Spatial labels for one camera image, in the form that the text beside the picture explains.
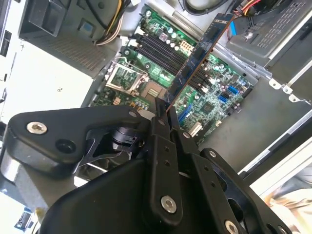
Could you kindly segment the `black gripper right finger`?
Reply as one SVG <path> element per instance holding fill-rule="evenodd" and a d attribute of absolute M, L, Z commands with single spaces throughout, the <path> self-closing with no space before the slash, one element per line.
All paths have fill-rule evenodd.
<path fill-rule="evenodd" d="M 180 129 L 176 110 L 168 110 L 179 171 L 189 176 L 188 201 L 204 219 L 208 234 L 289 234 L 287 225 L 212 148 L 200 151 Z"/>

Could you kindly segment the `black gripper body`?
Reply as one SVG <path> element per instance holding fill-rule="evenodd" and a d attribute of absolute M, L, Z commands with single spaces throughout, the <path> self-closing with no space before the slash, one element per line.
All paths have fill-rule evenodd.
<path fill-rule="evenodd" d="M 42 234 L 218 234 L 217 179 L 193 139 L 151 136 L 144 156 L 61 197 Z"/>

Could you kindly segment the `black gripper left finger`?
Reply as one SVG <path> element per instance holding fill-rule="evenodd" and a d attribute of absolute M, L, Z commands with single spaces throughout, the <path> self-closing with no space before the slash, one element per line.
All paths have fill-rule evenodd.
<path fill-rule="evenodd" d="M 123 165 L 144 156 L 152 135 L 170 139 L 168 105 L 159 98 L 155 104 L 151 119 L 114 105 L 18 114 L 6 127 L 4 156 L 47 178 L 44 186 L 54 194 L 53 182 L 68 179 L 81 164 L 96 159 L 95 153 L 103 158 L 106 149 L 127 152 L 130 159 Z"/>

